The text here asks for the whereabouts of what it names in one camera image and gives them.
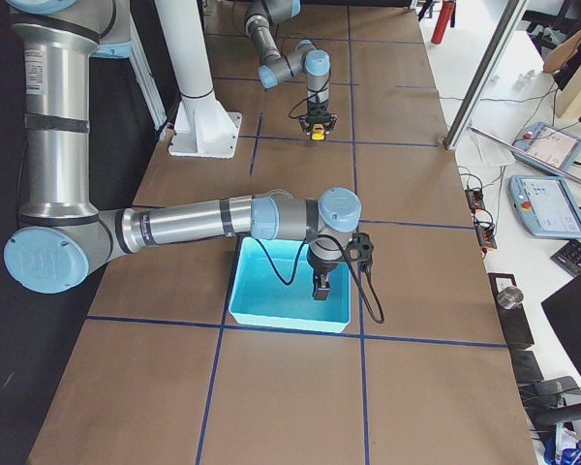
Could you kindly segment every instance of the white pillar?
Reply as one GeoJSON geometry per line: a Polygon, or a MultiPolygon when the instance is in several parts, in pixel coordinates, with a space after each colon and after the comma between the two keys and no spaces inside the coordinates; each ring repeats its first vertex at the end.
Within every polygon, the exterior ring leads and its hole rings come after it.
{"type": "Polygon", "coordinates": [[[196,0],[155,0],[181,92],[172,155],[231,158],[241,124],[215,99],[196,0]]]}

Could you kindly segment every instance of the calculator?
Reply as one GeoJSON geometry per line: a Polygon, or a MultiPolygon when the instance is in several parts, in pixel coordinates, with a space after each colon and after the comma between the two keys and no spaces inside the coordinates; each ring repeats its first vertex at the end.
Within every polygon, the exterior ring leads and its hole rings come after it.
{"type": "Polygon", "coordinates": [[[581,242],[570,240],[564,247],[551,256],[551,260],[572,276],[581,274],[581,242]]]}

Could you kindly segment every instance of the label sticker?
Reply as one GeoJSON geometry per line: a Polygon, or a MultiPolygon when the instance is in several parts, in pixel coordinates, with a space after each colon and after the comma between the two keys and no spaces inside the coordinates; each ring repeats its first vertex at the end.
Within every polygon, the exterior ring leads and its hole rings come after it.
{"type": "Polygon", "coordinates": [[[26,94],[47,93],[46,53],[43,50],[25,50],[26,94]]]}

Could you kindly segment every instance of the black wall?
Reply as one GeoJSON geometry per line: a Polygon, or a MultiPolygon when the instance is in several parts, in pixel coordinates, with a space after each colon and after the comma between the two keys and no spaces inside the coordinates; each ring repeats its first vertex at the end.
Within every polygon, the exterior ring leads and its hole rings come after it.
{"type": "MultiPolygon", "coordinates": [[[[152,0],[132,2],[132,14],[169,107],[175,82],[152,0]]],[[[43,295],[22,288],[3,265],[24,148],[22,50],[0,1],[0,465],[25,462],[103,275],[99,270],[69,292],[43,295]]],[[[128,206],[155,145],[128,60],[91,60],[90,120],[91,201],[100,209],[128,206]]]]}

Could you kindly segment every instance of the brown table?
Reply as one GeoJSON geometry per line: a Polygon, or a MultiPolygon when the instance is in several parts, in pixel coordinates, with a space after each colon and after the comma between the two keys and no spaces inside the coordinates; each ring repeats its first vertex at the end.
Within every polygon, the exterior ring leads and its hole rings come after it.
{"type": "Polygon", "coordinates": [[[243,113],[236,155],[159,144],[134,205],[354,189],[386,323],[354,293],[341,334],[238,325],[231,239],[119,259],[30,464],[536,464],[415,14],[305,6],[280,27],[331,55],[338,127],[315,143],[287,118],[302,79],[262,90],[229,5],[206,41],[219,100],[243,113]]]}

